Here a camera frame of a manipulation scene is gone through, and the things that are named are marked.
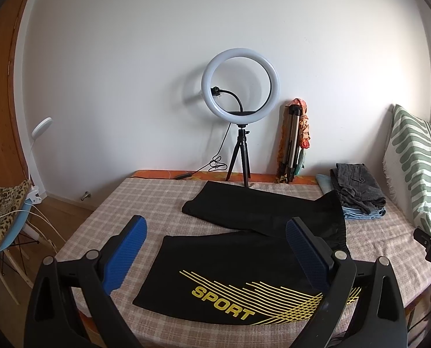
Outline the black sport pants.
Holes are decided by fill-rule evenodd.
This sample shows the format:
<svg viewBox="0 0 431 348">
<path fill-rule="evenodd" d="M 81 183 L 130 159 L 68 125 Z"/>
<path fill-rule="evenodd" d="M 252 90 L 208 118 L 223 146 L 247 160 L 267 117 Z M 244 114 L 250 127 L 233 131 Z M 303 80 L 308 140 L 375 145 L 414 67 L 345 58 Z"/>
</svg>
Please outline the black sport pants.
<svg viewBox="0 0 431 348">
<path fill-rule="evenodd" d="M 279 325 L 307 320 L 321 301 L 285 238 L 300 218 L 331 250 L 346 251 L 335 191 L 316 200 L 208 182 L 182 212 L 221 228 L 165 236 L 135 306 L 213 325 Z"/>
</svg>

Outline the green striped white pillow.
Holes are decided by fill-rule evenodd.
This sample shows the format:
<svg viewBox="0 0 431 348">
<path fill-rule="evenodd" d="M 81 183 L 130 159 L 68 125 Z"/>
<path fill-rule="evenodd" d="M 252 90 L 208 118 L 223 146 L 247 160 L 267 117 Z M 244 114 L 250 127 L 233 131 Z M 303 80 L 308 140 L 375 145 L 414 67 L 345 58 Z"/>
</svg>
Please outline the green striped white pillow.
<svg viewBox="0 0 431 348">
<path fill-rule="evenodd" d="M 392 202 L 431 236 L 431 123 L 395 105 L 383 169 Z"/>
</svg>

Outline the dark grey folded garment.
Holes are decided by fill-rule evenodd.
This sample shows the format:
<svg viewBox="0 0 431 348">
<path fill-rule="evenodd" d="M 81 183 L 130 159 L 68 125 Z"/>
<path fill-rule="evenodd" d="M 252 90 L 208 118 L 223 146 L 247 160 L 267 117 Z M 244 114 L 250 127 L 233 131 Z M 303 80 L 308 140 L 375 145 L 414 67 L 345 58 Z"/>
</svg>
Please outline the dark grey folded garment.
<svg viewBox="0 0 431 348">
<path fill-rule="evenodd" d="M 384 212 L 385 194 L 365 164 L 336 164 L 329 172 L 343 207 L 365 215 Z"/>
</svg>

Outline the leopard print cloth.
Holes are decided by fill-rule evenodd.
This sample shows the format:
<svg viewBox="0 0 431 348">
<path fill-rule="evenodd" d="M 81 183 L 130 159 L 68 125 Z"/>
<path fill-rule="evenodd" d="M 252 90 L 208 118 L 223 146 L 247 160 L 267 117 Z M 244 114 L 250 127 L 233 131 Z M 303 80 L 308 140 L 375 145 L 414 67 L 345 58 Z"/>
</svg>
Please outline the leopard print cloth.
<svg viewBox="0 0 431 348">
<path fill-rule="evenodd" d="M 0 216 L 9 211 L 22 209 L 29 190 L 28 180 L 12 187 L 0 187 Z"/>
</svg>

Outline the light blue folded garment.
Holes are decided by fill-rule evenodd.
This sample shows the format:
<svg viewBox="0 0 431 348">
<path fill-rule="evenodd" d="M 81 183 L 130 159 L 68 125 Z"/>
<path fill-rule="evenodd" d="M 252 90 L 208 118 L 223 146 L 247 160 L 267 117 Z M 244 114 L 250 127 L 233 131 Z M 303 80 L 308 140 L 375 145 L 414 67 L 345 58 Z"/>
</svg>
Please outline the light blue folded garment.
<svg viewBox="0 0 431 348">
<path fill-rule="evenodd" d="M 315 176 L 315 180 L 317 181 L 321 191 L 323 194 L 331 192 L 334 190 L 334 187 L 331 182 L 331 178 L 325 174 L 317 174 Z M 370 214 L 366 214 L 362 212 L 359 208 L 342 206 L 345 219 L 348 220 L 370 220 L 381 218 L 386 214 L 385 207 L 381 209 L 377 209 L 375 211 L 370 212 Z"/>
</svg>

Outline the metal door stopper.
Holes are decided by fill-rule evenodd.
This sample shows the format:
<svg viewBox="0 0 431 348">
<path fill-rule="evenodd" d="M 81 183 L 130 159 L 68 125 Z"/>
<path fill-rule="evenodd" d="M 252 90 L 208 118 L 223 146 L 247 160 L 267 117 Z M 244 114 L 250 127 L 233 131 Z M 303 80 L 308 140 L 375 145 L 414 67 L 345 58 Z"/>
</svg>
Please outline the metal door stopper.
<svg viewBox="0 0 431 348">
<path fill-rule="evenodd" d="M 82 197 L 80 198 L 81 201 L 84 201 L 85 199 L 91 197 L 90 192 L 85 191 L 85 193 L 82 195 Z"/>
</svg>

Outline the light blue chair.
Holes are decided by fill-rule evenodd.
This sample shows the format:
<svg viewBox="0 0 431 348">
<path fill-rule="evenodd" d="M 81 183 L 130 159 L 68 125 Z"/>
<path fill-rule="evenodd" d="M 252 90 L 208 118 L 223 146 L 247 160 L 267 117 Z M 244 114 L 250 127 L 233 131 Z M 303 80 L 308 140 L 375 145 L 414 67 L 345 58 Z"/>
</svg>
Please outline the light blue chair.
<svg viewBox="0 0 431 348">
<path fill-rule="evenodd" d="M 41 202 L 38 187 L 28 180 L 13 187 L 0 187 L 0 281 L 16 305 L 19 301 L 4 279 L 4 260 L 9 260 L 8 267 L 19 274 L 29 287 L 33 287 L 32 280 L 26 274 L 24 260 L 28 256 L 22 249 L 23 244 L 42 242 L 55 247 L 41 230 L 28 223 L 30 216 L 48 222 L 42 212 L 32 211 Z"/>
</svg>

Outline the plaid beige bed cover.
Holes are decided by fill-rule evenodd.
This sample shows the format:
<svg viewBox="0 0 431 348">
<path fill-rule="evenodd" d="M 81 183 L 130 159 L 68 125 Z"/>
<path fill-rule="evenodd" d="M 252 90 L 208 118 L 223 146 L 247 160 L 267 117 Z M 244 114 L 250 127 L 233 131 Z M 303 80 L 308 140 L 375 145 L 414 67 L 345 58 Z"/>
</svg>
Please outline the plaid beige bed cover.
<svg viewBox="0 0 431 348">
<path fill-rule="evenodd" d="M 166 235 L 222 233 L 218 226 L 184 215 L 181 208 L 202 189 L 202 181 L 174 181 L 129 177 L 91 214 L 62 247 L 57 260 L 82 257 L 101 248 L 134 215 L 143 216 L 148 235 L 122 286 L 112 300 L 129 328 L 145 347 L 289 347 L 304 322 L 258 327 L 207 325 L 166 317 L 132 304 Z M 372 262 L 387 257 L 394 269 L 403 304 L 431 285 L 431 263 L 413 238 L 414 227 L 392 202 L 384 217 L 348 220 L 347 245 L 351 256 Z"/>
</svg>

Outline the folded silver tripod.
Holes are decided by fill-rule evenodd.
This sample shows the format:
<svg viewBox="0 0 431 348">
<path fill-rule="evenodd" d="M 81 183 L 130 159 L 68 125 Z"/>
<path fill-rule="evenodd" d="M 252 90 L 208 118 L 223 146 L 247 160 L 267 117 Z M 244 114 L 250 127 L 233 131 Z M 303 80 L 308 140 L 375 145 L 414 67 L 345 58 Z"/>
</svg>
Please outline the folded silver tripod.
<svg viewBox="0 0 431 348">
<path fill-rule="evenodd" d="M 290 183 L 296 176 L 299 162 L 299 123 L 302 108 L 299 104 L 285 106 L 282 137 L 278 153 L 277 177 L 280 183 Z"/>
</svg>

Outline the wooden door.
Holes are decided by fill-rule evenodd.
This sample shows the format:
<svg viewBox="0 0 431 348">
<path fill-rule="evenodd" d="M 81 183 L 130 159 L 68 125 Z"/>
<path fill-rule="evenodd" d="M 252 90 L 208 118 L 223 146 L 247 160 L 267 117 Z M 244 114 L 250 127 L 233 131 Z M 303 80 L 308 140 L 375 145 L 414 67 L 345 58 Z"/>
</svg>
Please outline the wooden door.
<svg viewBox="0 0 431 348">
<path fill-rule="evenodd" d="M 0 187 L 18 185 L 27 165 L 15 117 L 14 62 L 27 0 L 6 0 L 0 8 Z"/>
</svg>

